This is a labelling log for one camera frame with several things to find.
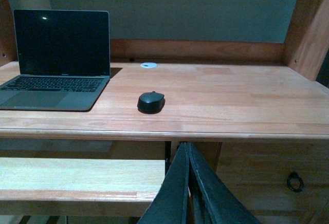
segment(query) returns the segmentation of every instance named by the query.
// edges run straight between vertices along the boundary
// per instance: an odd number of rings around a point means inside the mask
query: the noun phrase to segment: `black wireless mouse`
[[[156,114],[162,110],[164,105],[164,94],[155,91],[141,94],[137,103],[138,110],[144,114]]]

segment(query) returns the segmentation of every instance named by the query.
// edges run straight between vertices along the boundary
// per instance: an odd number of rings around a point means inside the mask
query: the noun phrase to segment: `wooden beam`
[[[13,16],[8,0],[0,0],[0,66],[17,59]]]
[[[111,40],[111,58],[280,62],[283,44],[214,41]]]
[[[329,0],[297,0],[285,39],[283,62],[314,81],[329,49]]]

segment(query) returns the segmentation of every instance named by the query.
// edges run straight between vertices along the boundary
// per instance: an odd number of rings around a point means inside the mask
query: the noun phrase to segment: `gray laptop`
[[[21,74],[0,109],[90,110],[109,81],[106,11],[14,10]]]

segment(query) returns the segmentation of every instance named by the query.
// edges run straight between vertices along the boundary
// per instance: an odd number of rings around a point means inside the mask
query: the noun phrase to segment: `metal ring pull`
[[[292,179],[296,179],[296,180],[299,181],[299,187],[298,187],[298,188],[294,188],[294,187],[291,185],[291,182],[290,182],[290,181],[291,181]],[[302,178],[299,177],[298,174],[297,174],[296,172],[292,172],[292,173],[289,175],[288,179],[287,179],[287,186],[288,186],[288,188],[289,188],[291,191],[293,191],[293,192],[301,192],[301,191],[304,189],[304,182],[303,182]]]

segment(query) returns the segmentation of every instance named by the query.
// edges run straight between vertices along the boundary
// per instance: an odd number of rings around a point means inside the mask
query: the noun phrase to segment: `black screen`
[[[21,74],[109,76],[106,11],[14,10]]]

